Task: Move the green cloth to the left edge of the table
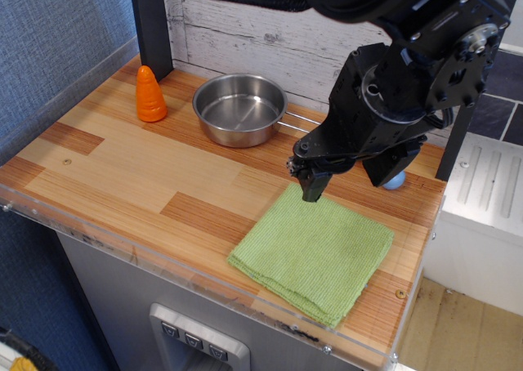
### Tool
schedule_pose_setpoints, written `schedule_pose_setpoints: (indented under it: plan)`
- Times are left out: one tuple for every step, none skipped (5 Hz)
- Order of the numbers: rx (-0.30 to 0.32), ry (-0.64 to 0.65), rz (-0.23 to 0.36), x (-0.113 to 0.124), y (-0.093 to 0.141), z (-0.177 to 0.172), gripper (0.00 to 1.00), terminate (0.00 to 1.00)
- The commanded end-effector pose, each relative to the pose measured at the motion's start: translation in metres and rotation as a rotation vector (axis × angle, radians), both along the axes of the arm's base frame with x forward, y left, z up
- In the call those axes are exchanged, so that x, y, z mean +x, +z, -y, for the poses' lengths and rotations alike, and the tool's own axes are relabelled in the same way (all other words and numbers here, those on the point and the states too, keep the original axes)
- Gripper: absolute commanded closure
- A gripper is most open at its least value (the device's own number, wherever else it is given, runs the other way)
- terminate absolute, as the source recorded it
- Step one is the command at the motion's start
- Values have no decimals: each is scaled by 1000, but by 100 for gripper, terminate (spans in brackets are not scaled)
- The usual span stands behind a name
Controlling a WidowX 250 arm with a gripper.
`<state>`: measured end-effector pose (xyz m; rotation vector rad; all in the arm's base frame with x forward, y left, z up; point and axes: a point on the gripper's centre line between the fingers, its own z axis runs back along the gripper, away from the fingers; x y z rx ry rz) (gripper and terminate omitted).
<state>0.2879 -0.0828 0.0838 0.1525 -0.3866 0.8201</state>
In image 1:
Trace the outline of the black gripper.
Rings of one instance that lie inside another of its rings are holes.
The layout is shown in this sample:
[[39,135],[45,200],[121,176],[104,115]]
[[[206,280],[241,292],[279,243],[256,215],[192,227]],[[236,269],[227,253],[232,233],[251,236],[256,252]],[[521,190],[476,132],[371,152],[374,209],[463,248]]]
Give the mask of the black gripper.
[[404,170],[426,141],[423,109],[391,110],[375,75],[389,47],[359,47],[347,58],[329,96],[327,118],[293,147],[286,163],[302,200],[315,203],[335,174],[361,161],[375,187]]

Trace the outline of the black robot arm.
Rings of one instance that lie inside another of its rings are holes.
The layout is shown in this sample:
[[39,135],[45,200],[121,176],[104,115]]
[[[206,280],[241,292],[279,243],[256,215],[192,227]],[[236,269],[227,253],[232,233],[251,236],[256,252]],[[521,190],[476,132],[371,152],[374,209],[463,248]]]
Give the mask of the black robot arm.
[[288,168],[307,202],[357,162],[374,186],[405,170],[429,131],[448,127],[454,107],[472,107],[485,91],[510,23],[504,0],[307,1],[323,16],[369,22],[391,38],[347,57],[326,119],[295,144]]

